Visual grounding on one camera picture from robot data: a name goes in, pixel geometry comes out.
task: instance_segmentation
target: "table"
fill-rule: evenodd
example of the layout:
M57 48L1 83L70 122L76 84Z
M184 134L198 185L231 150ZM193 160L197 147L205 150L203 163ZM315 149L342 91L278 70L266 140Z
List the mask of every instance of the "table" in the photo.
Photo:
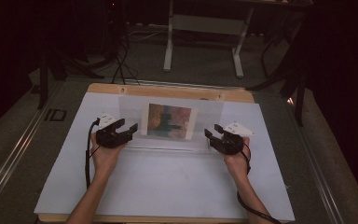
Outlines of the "table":
M79 146L75 146L76 142L80 141L73 141L75 135L83 136L82 132L87 132L88 130L84 130L84 127L79 128L78 125L89 126L87 122L81 120L84 120L84 116L89 115L90 111L96 112L98 110L96 105L100 102L114 102L115 100L111 100L113 96L119 98L131 97L132 95L142 95L137 96L137 98L144 97L143 99L148 99L145 97L150 97L150 101L167 99L170 102L174 102L186 98L184 102L186 102L187 105L213 104L212 101L215 101L225 104L224 108L226 109L226 113L227 111L238 111L238 108L249 108L249 110L247 110L249 113L243 116L248 118L251 127L252 123L254 123L254 129L257 132L257 137L252 138L255 145L253 147L253 171L250 173L250 179L255 183L254 187L256 192L258 192L259 197L265 202L266 207L269 208L273 216L286 217L283 220L294 219L287 192L282 182L280 169L269 141L267 129L262 117L260 118L255 113L256 111L259 111L259 108L256 104L253 104L254 99L250 92L244 89L209 90L201 88L138 87L92 84L89 86L88 93L83 98L83 103L77 112L71 130L62 146L60 156L53 166L50 174L50 176L53 177L52 179L50 179L50 177L48 178L47 184L42 191L41 199L39 199L38 206L35 209L35 212L39 215L39 218L42 221L64 221L85 191L83 169L80 169L79 171L78 167L76 168L75 166L68 165L68 163L78 163L78 161L83 161L83 151L78 152L76 149L68 149L71 147L82 148L81 143ZM227 117L223 116L223 114L226 114L223 113L221 120L227 122L229 119L232 119L232 116L235 117L236 114L231 112ZM99 211L97 212L99 214L96 217L97 221L243 222L246 218L243 209L236 203L235 186L232 182L230 183L230 176L227 174L226 167L218 154L179 153L174 154L173 156L171 152L167 154L167 152L151 152L149 150L149 152L145 153L144 151L130 150L129 148L123 152L124 153L120 159L123 162L117 165L116 172L114 176L111 177L111 179L113 179L112 182L116 184L113 185L114 188L109 188L108 186L107 192L104 195L106 200L101 202ZM185 158L185 160L178 161L178 157ZM206 166L209 165L209 168L205 169L205 167L200 166L200 163ZM164 170L159 170L159 168L153 164L159 164L161 167L164 167ZM181 175L176 173L177 169L182 169ZM151 175L148 171L153 174L158 173L158 176ZM54 174L60 175L58 177L59 181L57 181ZM175 174L175 179L164 181L166 178L163 177L172 176L173 174ZM136 181L139 179L142 180L141 183L144 185L142 186L142 189L145 187L147 193L142 193L138 187L139 184L136 184ZM169 183L171 182L175 183L175 187L180 186L178 189L173 188L174 192L172 191L172 188L169 188L169 186L171 186ZM132 190L131 195L129 195L129 193L121 194L121 192L128 192L129 190ZM159 206L158 203L150 202L148 194L153 195L154 201L167 204L168 206L166 206L166 209L160 208L160 210L163 210L161 212L154 210L153 207L142 207L142 203L150 203L154 206ZM112 195L116 199L116 202L119 202L118 206L111 204L113 201ZM131 211L126 207L126 204L131 203L131 200L128 200L128 198L137 202L136 204L131 205ZM193 204L189 202L198 202L198 208L193 209ZM62 207L63 204L65 204L63 206L65 209L62 209L64 211L60 210L60 207ZM223 211L220 214L220 210L225 210L222 209L222 207L226 208L227 211ZM121 214L110 214L112 209L121 211ZM185 216L173 216L172 214L175 213L185 214Z
M235 1L243 2L244 4L247 4L249 6L248 11L244 13L246 16L243 21L175 14L173 12L173 0L170 0L169 19L168 19L168 41L167 41L167 48L165 51L163 70L165 72L171 71L172 51L173 51L173 42L172 42L173 29L188 30L188 31L216 33L216 34L224 34L224 35L238 35L239 42L238 45L232 49L232 57L233 57L237 78L243 78L240 52L255 7L260 7L260 6L284 7L287 8L288 10L304 11L307 9L307 7L312 5L311 0L309 1L235 0Z

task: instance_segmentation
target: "table leg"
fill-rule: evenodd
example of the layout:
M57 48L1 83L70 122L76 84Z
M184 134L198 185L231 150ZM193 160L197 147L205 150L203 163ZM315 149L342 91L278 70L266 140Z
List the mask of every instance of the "table leg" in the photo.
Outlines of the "table leg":
M237 47L232 49L232 57L234 59L235 74L237 75L237 78L243 78L240 52L241 52L243 40L245 39L246 33L248 31L248 27L249 27L253 12L254 12L254 8L251 7L249 9L248 15L246 17L246 21L243 25L243 28L242 28L242 31L240 34L240 41L239 41Z
M173 0L170 0L170 15L168 18L168 43L167 43L167 49L165 51L165 60L164 60L164 72L170 72L171 71L171 61L172 61L172 17L173 17Z

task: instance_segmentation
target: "gray floor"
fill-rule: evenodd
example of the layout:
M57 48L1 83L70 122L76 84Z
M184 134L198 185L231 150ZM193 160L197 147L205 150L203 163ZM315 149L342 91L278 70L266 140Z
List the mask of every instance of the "gray floor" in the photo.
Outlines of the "gray floor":
M265 80L259 62L265 44L260 36L250 36L243 46L241 59L246 75L244 79L237 79L234 75L230 48L236 44L235 37L231 36L219 42L196 43L184 41L184 37L191 37L188 34L175 34L170 73L162 71L166 44L163 35L146 39L143 37L144 35L131 36L132 40L139 41L131 41L125 61L130 69L124 70L125 77L131 77L130 71L134 76L133 69L136 69L139 80L192 85L245 87ZM282 43L268 51L266 62L270 72L279 64L286 48L287 46ZM26 151L24 149L20 153L21 160L15 164L17 168L0 193L0 223L35 221L36 215L33 211L38 193L43 188L49 170L61 149L84 92L92 82L111 82L116 68L117 65L112 64L99 71L99 74L106 76L103 80L92 80L76 73L72 73L66 82L50 78L50 92L56 94L50 95L51 101L45 107L45 111L37 111L38 96L27 93L0 119L0 167L13 148L18 148L17 143L27 145ZM37 82L38 71L30 76ZM276 120L283 124L293 122L290 107L288 112L284 112L282 99L277 93L281 85L282 83L277 83L255 93L256 102L268 105L263 111L267 124L275 123ZM27 130L28 125L35 119L44 119L47 110L51 108L67 110L65 121L44 121L35 126L34 132L28 131L31 133L29 141L21 140L21 135ZM306 91L303 122L304 127L299 128L299 133L292 133L292 129L285 130L282 126L268 126L284 181L289 186L288 193L295 211L295 223L358 223L358 186L334 135L313 100L311 91ZM303 142L291 139L299 134L304 136ZM296 143L288 145L289 142L295 141L298 145L307 145L310 152L298 151ZM317 161L316 165L310 163L312 160L309 160L309 157ZM323 176L315 176L312 172L315 169ZM323 189L315 184L321 181L326 184ZM326 204L323 200L326 192L331 195L335 204ZM334 205L338 214L331 217L326 210Z

